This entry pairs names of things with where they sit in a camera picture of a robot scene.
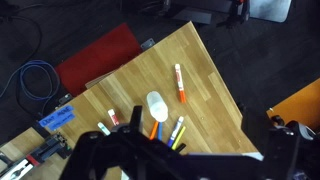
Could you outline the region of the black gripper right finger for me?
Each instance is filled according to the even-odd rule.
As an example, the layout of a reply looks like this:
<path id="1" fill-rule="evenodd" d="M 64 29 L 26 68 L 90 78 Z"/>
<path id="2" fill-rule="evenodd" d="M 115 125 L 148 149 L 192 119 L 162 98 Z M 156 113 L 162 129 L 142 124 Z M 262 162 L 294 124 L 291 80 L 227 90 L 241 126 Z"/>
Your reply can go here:
<path id="1" fill-rule="evenodd" d="M 263 154 L 268 141 L 268 131 L 271 127 L 270 120 L 265 114 L 260 114 L 246 106 L 240 108 L 243 116 L 241 129 L 257 150 Z"/>

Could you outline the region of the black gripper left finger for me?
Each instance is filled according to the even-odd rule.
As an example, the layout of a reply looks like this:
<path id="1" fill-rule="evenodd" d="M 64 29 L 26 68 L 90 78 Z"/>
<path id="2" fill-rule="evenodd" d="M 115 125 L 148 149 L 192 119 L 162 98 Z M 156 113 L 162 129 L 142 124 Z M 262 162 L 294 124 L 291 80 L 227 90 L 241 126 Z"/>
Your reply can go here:
<path id="1" fill-rule="evenodd" d="M 142 106 L 135 106 L 131 115 L 129 127 L 132 131 L 141 132 L 142 131 Z"/>

